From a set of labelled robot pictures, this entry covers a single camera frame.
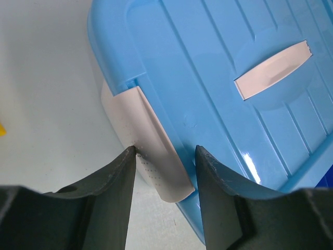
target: plastic storage box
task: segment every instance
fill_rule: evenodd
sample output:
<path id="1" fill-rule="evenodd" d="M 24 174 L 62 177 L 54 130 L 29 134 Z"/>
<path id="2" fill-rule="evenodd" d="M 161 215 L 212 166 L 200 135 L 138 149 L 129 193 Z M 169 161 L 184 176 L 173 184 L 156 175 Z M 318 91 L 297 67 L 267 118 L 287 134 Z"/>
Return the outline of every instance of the plastic storage box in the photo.
<path id="1" fill-rule="evenodd" d="M 199 144 L 248 179 L 290 192 L 315 187 L 333 163 L 332 10 L 330 0 L 94 0 L 88 35 L 113 108 L 141 108 L 194 189 Z M 146 179 L 168 172 L 149 167 Z M 165 179 L 165 190 L 155 185 L 169 198 L 182 182 Z M 177 204 L 204 241 L 198 192 L 179 179 Z"/>

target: blue lid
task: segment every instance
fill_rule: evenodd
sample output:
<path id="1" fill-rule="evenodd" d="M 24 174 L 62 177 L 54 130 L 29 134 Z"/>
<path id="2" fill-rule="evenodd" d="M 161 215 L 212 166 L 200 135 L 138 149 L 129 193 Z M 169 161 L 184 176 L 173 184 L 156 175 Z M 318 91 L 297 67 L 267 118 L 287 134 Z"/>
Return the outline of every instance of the blue lid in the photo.
<path id="1" fill-rule="evenodd" d="M 112 92 L 141 87 L 195 185 L 199 144 L 289 192 L 333 163 L 332 19 L 328 0 L 94 0 L 88 34 Z M 234 80 L 304 40 L 313 56 L 243 101 Z M 197 196 L 179 207 L 203 240 Z"/>

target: white surface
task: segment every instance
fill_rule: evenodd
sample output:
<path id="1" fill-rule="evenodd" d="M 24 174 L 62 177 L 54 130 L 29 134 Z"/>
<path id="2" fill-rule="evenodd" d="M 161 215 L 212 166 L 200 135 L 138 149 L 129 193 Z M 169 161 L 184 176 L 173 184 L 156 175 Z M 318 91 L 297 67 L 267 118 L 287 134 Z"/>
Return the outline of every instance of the white surface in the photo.
<path id="1" fill-rule="evenodd" d="M 120 145 L 89 62 L 91 0 L 0 1 L 0 183 L 56 191 Z M 126 249 L 204 249 L 174 204 L 135 181 Z"/>
<path id="2" fill-rule="evenodd" d="M 236 87 L 246 100 L 293 73 L 311 56 L 306 41 L 294 44 L 246 72 L 235 81 Z"/>
<path id="3" fill-rule="evenodd" d="M 194 192 L 176 150 L 140 87 L 112 96 L 104 81 L 101 102 L 122 145 L 138 149 L 137 170 L 144 179 L 151 179 L 162 200 L 180 202 Z"/>

